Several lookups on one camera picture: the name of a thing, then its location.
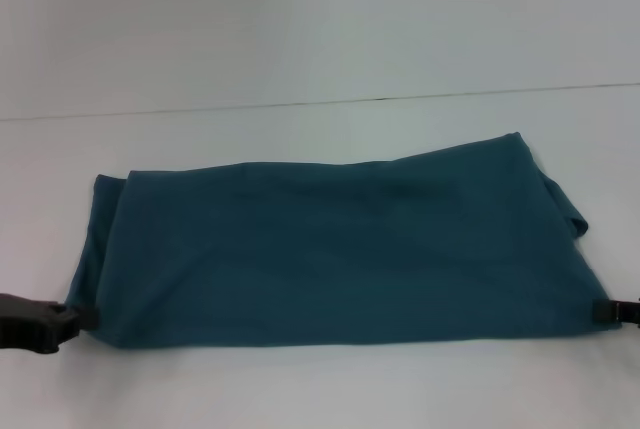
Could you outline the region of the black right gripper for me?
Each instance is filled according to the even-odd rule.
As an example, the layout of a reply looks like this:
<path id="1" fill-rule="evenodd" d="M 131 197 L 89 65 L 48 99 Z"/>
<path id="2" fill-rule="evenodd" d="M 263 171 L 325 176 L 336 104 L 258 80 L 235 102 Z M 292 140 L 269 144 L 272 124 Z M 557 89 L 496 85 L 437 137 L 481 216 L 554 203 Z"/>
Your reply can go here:
<path id="1" fill-rule="evenodd" d="M 595 300 L 592 305 L 595 323 L 640 324 L 640 302 Z"/>

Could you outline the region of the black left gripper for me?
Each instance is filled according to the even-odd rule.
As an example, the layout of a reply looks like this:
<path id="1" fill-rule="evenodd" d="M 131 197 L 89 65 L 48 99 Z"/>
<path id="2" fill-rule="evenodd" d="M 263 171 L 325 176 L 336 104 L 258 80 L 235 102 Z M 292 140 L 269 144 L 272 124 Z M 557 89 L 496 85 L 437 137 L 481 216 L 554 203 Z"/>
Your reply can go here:
<path id="1" fill-rule="evenodd" d="M 80 332 L 98 328 L 97 308 L 1 295 L 2 349 L 54 354 Z"/>

